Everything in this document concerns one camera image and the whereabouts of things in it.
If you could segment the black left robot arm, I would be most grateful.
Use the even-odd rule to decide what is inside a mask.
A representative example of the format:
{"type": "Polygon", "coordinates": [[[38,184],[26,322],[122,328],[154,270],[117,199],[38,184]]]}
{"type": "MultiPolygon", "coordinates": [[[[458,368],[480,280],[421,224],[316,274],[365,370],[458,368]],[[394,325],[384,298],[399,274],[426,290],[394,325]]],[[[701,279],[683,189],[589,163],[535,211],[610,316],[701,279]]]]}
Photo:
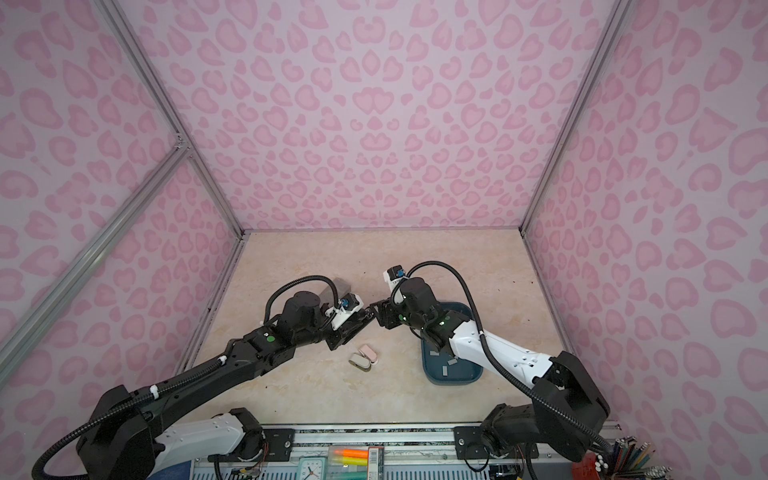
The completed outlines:
{"type": "Polygon", "coordinates": [[[89,420],[49,447],[34,463],[35,479],[73,445],[84,479],[146,479],[197,458],[259,462],[268,441],[245,407],[207,421],[183,423],[187,414],[293,359],[298,348],[348,343],[378,311],[355,294],[342,295],[328,277],[310,275],[280,287],[267,300],[261,326],[230,340],[222,353],[168,380],[133,392],[123,386],[102,395],[89,420]]]}

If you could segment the pink mini stapler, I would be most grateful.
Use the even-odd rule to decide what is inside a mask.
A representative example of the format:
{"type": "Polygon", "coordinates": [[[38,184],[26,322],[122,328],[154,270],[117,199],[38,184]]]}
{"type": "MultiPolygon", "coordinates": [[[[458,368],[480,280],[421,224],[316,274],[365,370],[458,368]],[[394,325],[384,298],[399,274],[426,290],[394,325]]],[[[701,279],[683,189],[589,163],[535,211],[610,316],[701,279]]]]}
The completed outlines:
{"type": "Polygon", "coordinates": [[[358,348],[358,352],[365,357],[371,364],[376,364],[378,362],[378,354],[376,351],[370,347],[367,344],[361,345],[358,348]]]}

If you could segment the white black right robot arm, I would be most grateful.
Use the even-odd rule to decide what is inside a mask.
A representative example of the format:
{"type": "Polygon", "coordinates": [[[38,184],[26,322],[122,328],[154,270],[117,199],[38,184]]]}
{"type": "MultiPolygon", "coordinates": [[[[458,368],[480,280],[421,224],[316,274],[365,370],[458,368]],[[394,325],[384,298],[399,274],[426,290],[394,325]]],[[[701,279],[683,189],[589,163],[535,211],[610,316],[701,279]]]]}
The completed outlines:
{"type": "Polygon", "coordinates": [[[445,262],[430,260],[410,270],[396,265],[383,278],[390,296],[377,305],[382,327],[405,326],[438,351],[498,374],[528,398],[526,405],[496,405],[481,422],[480,441],[490,455],[503,457],[533,443],[547,444],[573,462],[588,452],[611,451],[611,443],[601,434],[610,407],[575,355],[535,352],[490,333],[466,280],[445,262]],[[436,298],[416,274],[426,267],[444,269],[458,281],[467,313],[436,298]]]}

